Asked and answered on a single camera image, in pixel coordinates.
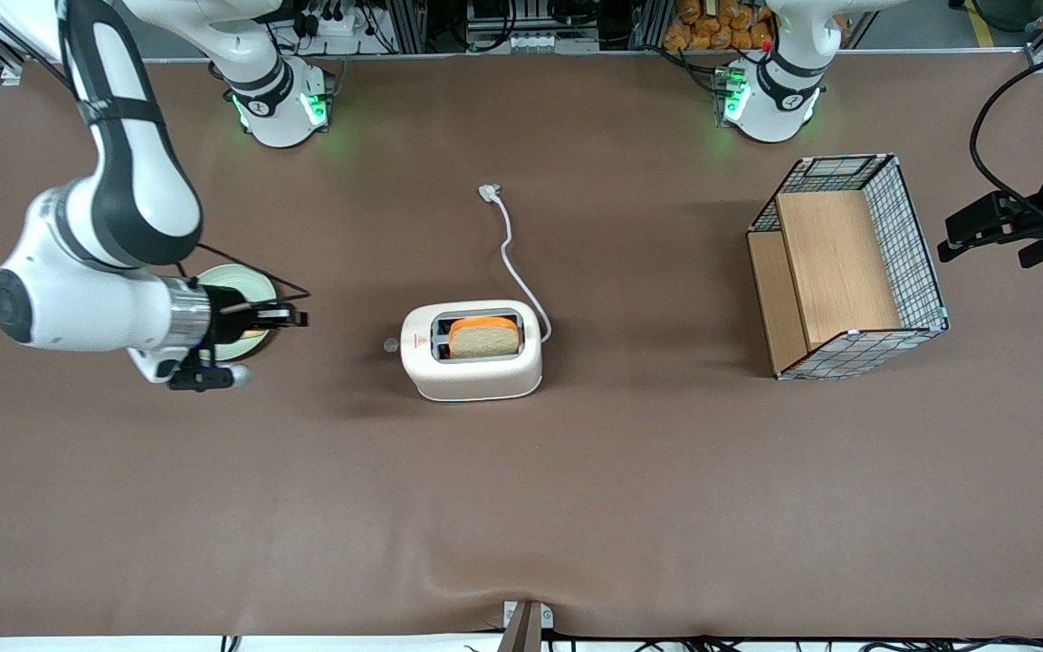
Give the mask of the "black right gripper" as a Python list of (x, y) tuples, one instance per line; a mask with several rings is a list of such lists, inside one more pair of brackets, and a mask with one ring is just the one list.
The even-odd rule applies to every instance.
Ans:
[(207, 285), (211, 317), (207, 327), (207, 346), (232, 345), (246, 331), (304, 329), (308, 313), (295, 312), (289, 301), (270, 301), (252, 308), (244, 294), (232, 286)]

